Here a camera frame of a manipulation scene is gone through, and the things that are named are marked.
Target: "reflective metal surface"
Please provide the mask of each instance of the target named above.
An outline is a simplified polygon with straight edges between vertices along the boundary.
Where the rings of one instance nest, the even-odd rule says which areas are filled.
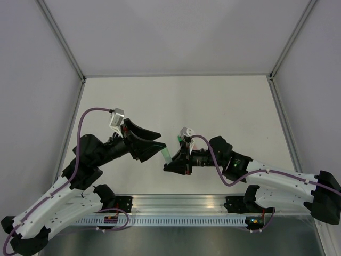
[[[98,255],[324,255],[311,217],[275,217],[250,234],[232,227],[132,227],[119,232],[81,231],[52,239],[43,256]]]

